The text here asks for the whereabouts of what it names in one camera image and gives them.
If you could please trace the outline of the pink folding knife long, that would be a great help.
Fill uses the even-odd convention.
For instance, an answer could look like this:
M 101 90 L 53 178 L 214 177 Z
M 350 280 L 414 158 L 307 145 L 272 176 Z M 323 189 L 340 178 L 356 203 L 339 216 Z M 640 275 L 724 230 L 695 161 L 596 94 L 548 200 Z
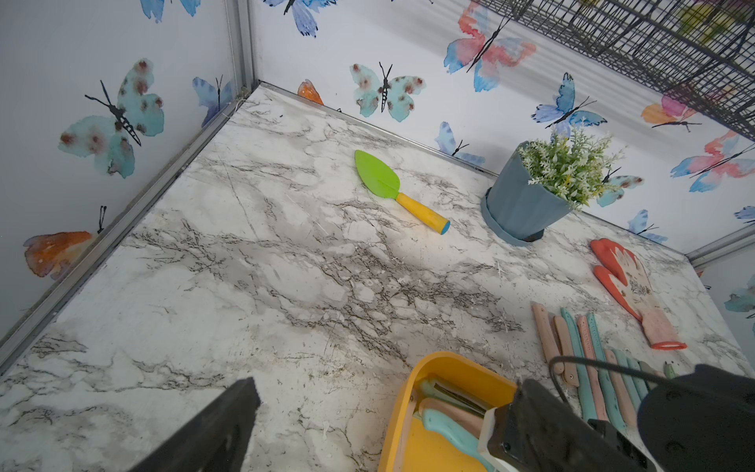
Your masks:
M 620 373 L 610 371 L 611 382 L 619 403 L 619 412 L 627 427 L 637 428 L 637 413 L 631 397 Z

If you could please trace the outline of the green ceramic knife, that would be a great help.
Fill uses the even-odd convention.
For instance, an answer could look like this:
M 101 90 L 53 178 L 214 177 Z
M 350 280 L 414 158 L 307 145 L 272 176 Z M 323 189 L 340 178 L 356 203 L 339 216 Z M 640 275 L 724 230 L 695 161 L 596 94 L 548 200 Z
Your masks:
M 673 380 L 678 377 L 678 373 L 676 373 L 676 369 L 674 369 L 674 364 L 672 364 L 672 362 L 664 363 L 663 372 L 665 377 L 669 380 Z

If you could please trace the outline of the pink folding fruit knife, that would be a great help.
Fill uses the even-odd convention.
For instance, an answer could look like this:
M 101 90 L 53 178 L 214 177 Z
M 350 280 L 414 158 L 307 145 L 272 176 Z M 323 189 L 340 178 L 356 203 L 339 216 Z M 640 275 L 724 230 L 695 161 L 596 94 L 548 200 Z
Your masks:
M 549 363 L 552 358 L 562 355 L 560 336 L 556 328 L 556 314 L 549 312 L 544 305 L 535 301 L 531 303 L 531 308 L 544 357 L 546 363 Z

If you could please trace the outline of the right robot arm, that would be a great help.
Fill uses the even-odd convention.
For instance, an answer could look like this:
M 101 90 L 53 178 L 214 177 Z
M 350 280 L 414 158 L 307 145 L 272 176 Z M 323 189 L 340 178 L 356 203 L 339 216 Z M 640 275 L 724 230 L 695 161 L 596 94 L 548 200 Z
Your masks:
M 694 372 L 667 379 L 609 362 L 556 356 L 548 363 L 594 367 L 645 380 L 656 387 L 637 413 L 640 438 L 666 471 L 754 469 L 754 380 L 699 364 Z

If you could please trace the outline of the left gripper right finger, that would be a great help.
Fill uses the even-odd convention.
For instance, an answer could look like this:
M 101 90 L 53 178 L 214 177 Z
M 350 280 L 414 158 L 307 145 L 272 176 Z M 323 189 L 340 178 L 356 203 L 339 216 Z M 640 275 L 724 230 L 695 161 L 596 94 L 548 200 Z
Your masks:
M 641 471 L 642 454 L 613 427 L 597 429 L 526 380 L 497 407 L 489 450 L 503 471 Z

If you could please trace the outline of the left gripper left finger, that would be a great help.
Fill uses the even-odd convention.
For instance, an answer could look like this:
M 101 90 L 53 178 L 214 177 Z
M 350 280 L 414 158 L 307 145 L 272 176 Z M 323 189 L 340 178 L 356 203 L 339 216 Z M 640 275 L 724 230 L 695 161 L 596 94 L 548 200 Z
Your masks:
M 260 406 L 255 380 L 241 379 L 132 469 L 239 471 Z

